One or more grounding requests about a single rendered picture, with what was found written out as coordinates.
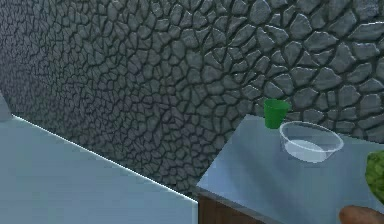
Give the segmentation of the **pale grey counter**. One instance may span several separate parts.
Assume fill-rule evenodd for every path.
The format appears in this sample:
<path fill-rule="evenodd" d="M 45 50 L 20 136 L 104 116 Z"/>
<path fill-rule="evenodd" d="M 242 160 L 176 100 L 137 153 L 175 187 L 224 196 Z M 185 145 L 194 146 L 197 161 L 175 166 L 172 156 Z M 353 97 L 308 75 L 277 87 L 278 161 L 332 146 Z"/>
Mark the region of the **pale grey counter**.
<path fill-rule="evenodd" d="M 0 224 L 197 224 L 197 202 L 20 118 L 0 123 Z"/>

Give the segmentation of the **clear glass bowl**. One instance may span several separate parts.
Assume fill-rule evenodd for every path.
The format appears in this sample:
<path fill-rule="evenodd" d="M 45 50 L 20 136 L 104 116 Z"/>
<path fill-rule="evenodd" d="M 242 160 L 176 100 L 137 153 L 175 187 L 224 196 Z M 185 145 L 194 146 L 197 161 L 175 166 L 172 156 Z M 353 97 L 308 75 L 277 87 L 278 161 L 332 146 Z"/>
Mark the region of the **clear glass bowl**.
<path fill-rule="evenodd" d="M 344 141 L 337 133 L 310 122 L 285 122 L 280 126 L 279 134 L 281 148 L 304 162 L 324 162 L 344 147 Z"/>

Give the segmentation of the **grey top wooden counter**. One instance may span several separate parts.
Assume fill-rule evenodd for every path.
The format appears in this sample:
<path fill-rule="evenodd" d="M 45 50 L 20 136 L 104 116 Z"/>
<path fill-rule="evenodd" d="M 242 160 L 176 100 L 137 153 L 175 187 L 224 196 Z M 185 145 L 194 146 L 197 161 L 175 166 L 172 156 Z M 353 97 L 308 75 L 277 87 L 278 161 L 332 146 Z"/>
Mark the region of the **grey top wooden counter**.
<path fill-rule="evenodd" d="M 320 163 L 282 147 L 278 130 L 247 115 L 197 184 L 198 193 L 265 224 L 340 224 L 348 205 L 384 213 L 366 180 L 367 155 L 384 144 L 343 135 L 344 147 Z"/>

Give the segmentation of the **green watermelon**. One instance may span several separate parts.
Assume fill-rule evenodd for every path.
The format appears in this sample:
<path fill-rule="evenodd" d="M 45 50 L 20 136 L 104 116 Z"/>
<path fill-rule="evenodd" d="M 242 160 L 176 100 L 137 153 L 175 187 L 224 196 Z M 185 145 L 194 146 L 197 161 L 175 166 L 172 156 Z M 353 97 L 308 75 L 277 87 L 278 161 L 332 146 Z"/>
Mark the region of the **green watermelon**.
<path fill-rule="evenodd" d="M 384 150 L 368 154 L 365 179 L 372 194 L 384 205 Z"/>

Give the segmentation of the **green plastic cup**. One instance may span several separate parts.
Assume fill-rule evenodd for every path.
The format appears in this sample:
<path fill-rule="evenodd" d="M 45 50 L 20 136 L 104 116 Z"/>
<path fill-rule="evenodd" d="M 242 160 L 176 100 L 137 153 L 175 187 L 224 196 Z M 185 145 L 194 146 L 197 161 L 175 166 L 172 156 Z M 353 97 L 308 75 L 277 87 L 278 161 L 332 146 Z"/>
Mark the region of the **green plastic cup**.
<path fill-rule="evenodd" d="M 290 108 L 291 105 L 283 100 L 266 99 L 264 101 L 265 126 L 278 129 Z"/>

